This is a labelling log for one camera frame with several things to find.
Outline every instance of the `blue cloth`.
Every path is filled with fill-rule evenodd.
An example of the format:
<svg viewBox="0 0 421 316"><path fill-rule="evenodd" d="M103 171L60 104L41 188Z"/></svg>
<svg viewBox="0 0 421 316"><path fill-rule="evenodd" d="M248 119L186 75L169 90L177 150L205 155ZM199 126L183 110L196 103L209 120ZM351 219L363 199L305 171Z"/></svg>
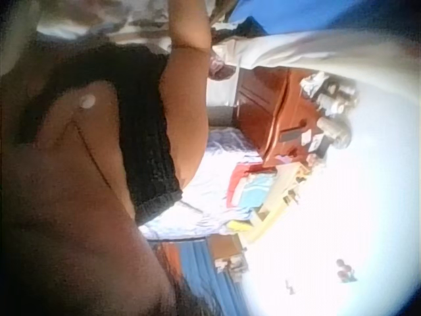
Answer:
<svg viewBox="0 0 421 316"><path fill-rule="evenodd" d="M275 181L275 174L260 173L248 182L241 193L238 207L261 206L269 194L269 190Z"/></svg>
<svg viewBox="0 0 421 316"><path fill-rule="evenodd" d="M211 302L214 296L225 316L248 316L240 287L228 273L217 273L206 240L178 242L183 276L193 293Z"/></svg>
<svg viewBox="0 0 421 316"><path fill-rule="evenodd" d="M270 35L335 28L385 30L410 38L419 33L408 1L239 0L230 22L252 16Z"/></svg>
<svg viewBox="0 0 421 316"><path fill-rule="evenodd" d="M230 17L252 16L268 34L325 30L364 0L239 0Z"/></svg>

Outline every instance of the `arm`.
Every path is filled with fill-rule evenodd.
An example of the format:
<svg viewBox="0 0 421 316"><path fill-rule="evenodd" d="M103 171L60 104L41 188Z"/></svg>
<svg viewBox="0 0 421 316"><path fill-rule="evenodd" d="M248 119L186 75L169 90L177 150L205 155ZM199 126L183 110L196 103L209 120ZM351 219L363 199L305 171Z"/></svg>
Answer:
<svg viewBox="0 0 421 316"><path fill-rule="evenodd" d="M161 78L171 156L180 186L193 178L206 148L206 83L211 32L204 0L168 0L172 52Z"/></svg>

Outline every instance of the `folded clothes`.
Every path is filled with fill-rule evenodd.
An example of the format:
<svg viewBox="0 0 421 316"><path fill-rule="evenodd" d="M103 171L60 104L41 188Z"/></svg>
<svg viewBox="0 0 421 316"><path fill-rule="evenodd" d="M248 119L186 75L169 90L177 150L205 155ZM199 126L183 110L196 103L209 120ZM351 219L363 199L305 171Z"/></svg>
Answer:
<svg viewBox="0 0 421 316"><path fill-rule="evenodd" d="M226 195L226 206L227 207L236 207L237 205L234 205L232 203L232 199L234 196L235 189L237 188L237 185L239 184L239 181L247 177L249 173L259 173L259 172L274 172L276 173L275 168L264 168L262 166L262 163L239 163L237 164L237 167L231 174L230 179L230 185L228 186L228 191Z"/></svg>
<svg viewBox="0 0 421 316"><path fill-rule="evenodd" d="M261 206L275 181L276 173L249 173L235 188L232 204L237 207Z"/></svg>

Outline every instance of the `black top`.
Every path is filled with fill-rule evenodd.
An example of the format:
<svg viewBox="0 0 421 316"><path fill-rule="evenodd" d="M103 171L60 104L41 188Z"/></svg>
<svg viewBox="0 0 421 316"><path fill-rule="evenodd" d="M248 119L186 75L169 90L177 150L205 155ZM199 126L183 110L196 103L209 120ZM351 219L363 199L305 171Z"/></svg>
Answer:
<svg viewBox="0 0 421 316"><path fill-rule="evenodd" d="M142 45L106 44L60 64L43 91L28 106L20 121L18 142L35 140L49 107L70 88L106 80L117 92L120 147L126 180L141 225L181 199L182 191L170 156L159 80L166 56Z"/></svg>

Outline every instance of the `wooden dresser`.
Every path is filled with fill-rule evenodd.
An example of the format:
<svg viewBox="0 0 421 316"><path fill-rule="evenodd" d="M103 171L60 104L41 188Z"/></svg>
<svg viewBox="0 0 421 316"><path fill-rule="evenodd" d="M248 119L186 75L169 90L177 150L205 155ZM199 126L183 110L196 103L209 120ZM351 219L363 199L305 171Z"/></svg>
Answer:
<svg viewBox="0 0 421 316"><path fill-rule="evenodd" d="M310 74L284 67L240 70L234 122L257 147L264 167L305 162L311 137L322 133L320 114L301 96L299 83Z"/></svg>

